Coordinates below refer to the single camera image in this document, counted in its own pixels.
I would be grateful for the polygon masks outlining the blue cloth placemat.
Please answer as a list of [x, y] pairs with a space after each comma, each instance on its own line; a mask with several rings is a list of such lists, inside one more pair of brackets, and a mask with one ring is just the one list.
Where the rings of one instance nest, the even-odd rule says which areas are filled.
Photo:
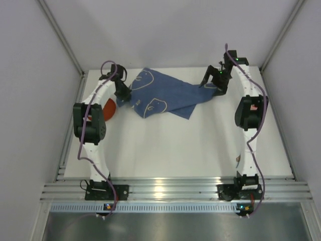
[[218, 95], [212, 83], [190, 84], [149, 68], [142, 69], [129, 88], [131, 100], [125, 102], [117, 98], [116, 103], [118, 107], [129, 105], [142, 118], [170, 112], [189, 119], [197, 104]]

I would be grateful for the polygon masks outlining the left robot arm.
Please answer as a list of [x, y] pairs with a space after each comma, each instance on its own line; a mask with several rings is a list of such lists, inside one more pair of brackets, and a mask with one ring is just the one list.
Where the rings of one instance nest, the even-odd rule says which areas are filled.
[[73, 105], [74, 135], [80, 141], [77, 159], [90, 163], [90, 180], [94, 183], [108, 183], [110, 175], [100, 143], [106, 134], [103, 108], [112, 96], [123, 102], [131, 100], [131, 90], [125, 84], [127, 70], [110, 60], [102, 65], [107, 63], [111, 64], [110, 71], [101, 73], [89, 96]]

